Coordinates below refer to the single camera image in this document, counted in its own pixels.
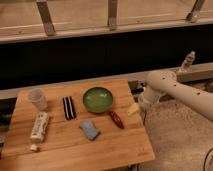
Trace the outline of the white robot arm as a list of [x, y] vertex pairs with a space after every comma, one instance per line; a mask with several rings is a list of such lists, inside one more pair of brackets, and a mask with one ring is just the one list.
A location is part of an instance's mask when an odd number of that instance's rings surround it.
[[213, 122], [213, 93], [179, 83], [176, 74], [170, 70], [149, 72], [146, 84], [138, 101], [129, 107], [128, 116], [147, 111], [162, 96], [168, 94]]

